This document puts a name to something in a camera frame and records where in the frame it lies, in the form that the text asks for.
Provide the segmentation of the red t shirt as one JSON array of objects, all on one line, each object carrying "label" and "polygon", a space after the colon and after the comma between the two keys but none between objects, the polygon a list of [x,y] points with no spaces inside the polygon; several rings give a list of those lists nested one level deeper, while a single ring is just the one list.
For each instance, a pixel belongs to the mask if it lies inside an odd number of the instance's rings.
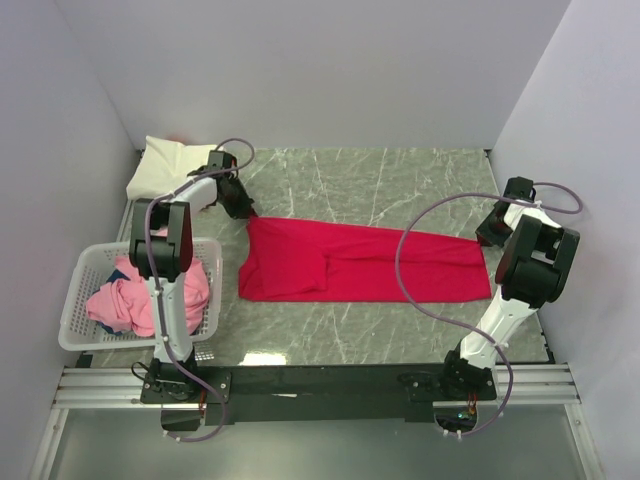
[{"label": "red t shirt", "polygon": [[433,233],[253,217],[238,295],[253,302],[466,303],[491,286],[478,243]]}]

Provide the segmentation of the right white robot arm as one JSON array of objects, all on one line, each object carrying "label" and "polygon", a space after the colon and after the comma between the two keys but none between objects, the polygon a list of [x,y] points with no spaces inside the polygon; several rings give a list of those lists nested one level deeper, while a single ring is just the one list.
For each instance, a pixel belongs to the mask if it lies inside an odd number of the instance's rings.
[{"label": "right white robot arm", "polygon": [[531,179],[510,178],[504,198],[476,229],[483,246],[499,246],[504,252],[491,303],[475,329],[445,357],[438,378],[440,390],[449,398],[489,387],[496,360],[511,336],[564,291],[581,236],[536,204],[536,186]]}]

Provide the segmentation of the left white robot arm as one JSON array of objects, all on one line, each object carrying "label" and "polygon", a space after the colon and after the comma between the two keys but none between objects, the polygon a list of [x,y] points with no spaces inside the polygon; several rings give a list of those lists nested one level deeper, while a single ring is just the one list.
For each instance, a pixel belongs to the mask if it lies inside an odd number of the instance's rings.
[{"label": "left white robot arm", "polygon": [[186,402],[206,393],[200,380],[186,319],[186,273],[192,264],[191,216],[220,205],[234,220],[255,214],[254,200],[239,179],[243,166],[220,146],[207,163],[175,190],[134,203],[129,260],[144,279],[151,299],[154,358],[143,392]]}]

